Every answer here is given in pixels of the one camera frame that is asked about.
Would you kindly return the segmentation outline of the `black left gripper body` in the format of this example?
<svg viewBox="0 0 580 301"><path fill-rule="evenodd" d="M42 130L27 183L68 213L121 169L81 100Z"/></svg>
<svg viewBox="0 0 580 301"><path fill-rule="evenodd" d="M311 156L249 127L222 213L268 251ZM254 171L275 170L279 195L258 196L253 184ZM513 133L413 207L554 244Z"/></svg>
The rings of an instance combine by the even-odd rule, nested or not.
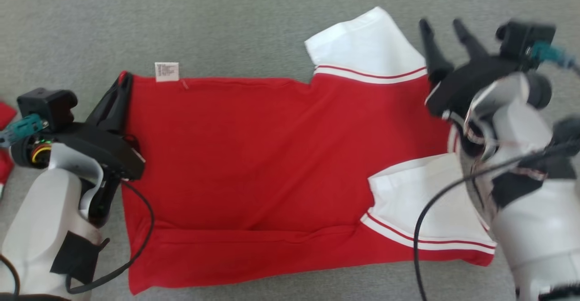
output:
<svg viewBox="0 0 580 301"><path fill-rule="evenodd" d="M127 141L95 126L73 122L56 132L55 138L124 179L139 180L144 173L145 161Z"/></svg>

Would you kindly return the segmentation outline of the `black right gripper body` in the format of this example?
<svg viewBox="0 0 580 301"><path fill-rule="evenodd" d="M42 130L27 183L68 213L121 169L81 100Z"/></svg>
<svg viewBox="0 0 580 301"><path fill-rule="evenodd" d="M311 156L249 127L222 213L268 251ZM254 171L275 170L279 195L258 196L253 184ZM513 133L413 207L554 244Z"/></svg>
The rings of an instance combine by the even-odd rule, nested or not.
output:
<svg viewBox="0 0 580 301"><path fill-rule="evenodd" d="M426 107L434 117L446 111L464 118L475 95L519 68L519 63L499 56L487 56L468 62L448 74L427 97Z"/></svg>

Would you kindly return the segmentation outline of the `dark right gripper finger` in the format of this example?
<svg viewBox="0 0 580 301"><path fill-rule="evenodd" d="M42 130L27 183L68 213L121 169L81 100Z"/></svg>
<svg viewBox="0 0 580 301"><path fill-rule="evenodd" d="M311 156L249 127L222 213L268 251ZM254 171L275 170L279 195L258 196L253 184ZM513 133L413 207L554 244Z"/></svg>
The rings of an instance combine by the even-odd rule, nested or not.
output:
<svg viewBox="0 0 580 301"><path fill-rule="evenodd" d="M476 61L489 57L489 53L480 41L470 32L460 18L453 20L453 27L459 42L465 47L470 61Z"/></svg>
<svg viewBox="0 0 580 301"><path fill-rule="evenodd" d="M435 33L428 20L419 20L419 31L422 37L426 70L431 84L439 84L448 74L454 71L454 65L448 61L435 40Z"/></svg>

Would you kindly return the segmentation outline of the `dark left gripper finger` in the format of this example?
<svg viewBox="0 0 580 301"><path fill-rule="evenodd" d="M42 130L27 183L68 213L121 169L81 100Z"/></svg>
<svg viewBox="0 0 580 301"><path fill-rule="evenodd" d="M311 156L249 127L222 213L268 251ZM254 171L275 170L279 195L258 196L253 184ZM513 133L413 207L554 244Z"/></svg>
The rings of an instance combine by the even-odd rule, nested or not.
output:
<svg viewBox="0 0 580 301"><path fill-rule="evenodd" d="M107 132L125 131L125 80L116 80L112 84L86 123Z"/></svg>
<svg viewBox="0 0 580 301"><path fill-rule="evenodd" d="M133 74L129 72L121 74L114 84L114 90L111 95L113 104L110 110L110 132L115 134L125 133L132 84Z"/></svg>

